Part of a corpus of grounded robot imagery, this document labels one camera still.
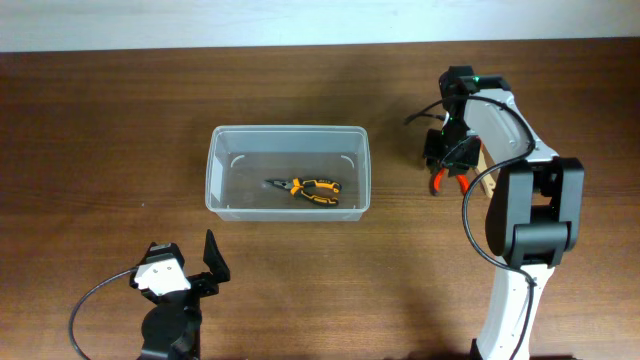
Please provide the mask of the orange scraper wooden handle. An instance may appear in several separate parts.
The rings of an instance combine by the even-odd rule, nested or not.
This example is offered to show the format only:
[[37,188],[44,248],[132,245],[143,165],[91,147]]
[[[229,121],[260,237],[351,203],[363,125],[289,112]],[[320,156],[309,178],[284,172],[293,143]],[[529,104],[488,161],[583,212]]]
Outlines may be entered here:
[[[484,147],[481,147],[478,154],[478,163],[474,171],[477,175],[480,175],[482,172],[486,171],[488,168],[489,166],[487,164],[486,157],[485,157],[485,149]],[[486,175],[481,179],[481,184],[482,184],[485,195],[489,199],[491,199],[496,189],[496,181],[491,175]]]

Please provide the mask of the red handled cutting pliers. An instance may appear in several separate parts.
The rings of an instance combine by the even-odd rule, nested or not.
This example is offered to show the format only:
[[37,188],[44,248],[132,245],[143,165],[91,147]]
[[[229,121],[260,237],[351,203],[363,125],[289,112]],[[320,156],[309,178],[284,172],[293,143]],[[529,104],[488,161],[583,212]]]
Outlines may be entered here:
[[[448,170],[446,168],[440,168],[432,174],[430,179],[430,193],[433,196],[438,196],[440,194],[441,183],[446,174],[448,174]],[[454,175],[454,178],[459,184],[461,194],[465,195],[470,187],[467,177],[464,174],[456,174]]]

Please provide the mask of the yellow black long-nose pliers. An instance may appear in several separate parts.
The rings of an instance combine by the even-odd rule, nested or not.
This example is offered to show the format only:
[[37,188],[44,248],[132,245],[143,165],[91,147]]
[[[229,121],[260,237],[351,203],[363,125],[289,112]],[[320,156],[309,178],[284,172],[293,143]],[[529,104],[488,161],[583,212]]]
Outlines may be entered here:
[[[296,199],[304,199],[314,205],[325,208],[337,207],[339,205],[339,199],[336,195],[342,191],[342,185],[339,182],[329,179],[304,179],[297,177],[290,180],[267,179],[266,183],[288,192]],[[309,192],[309,189],[330,191],[331,196],[315,194],[314,192]]]

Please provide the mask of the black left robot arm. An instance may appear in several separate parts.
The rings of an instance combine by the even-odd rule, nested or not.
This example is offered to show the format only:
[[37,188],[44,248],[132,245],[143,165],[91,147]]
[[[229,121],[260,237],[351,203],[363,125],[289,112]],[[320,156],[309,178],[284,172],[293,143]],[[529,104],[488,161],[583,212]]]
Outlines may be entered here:
[[130,276],[130,286],[154,304],[141,325],[142,359],[199,359],[203,298],[219,293],[231,278],[212,231],[207,231],[203,262],[206,272],[187,276],[175,243],[151,243]]

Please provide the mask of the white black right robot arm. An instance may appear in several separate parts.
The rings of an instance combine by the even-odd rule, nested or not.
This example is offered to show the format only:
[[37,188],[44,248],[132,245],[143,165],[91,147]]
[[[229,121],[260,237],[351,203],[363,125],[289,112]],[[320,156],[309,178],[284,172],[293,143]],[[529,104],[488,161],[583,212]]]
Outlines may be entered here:
[[462,225],[471,235],[475,188],[497,176],[485,219],[489,248],[473,249],[495,267],[489,312],[471,342],[472,359],[527,359],[544,287],[577,243],[584,167],[560,156],[525,120],[508,82],[452,66],[438,80],[442,126],[426,135],[423,157],[438,193],[444,176],[461,185]]

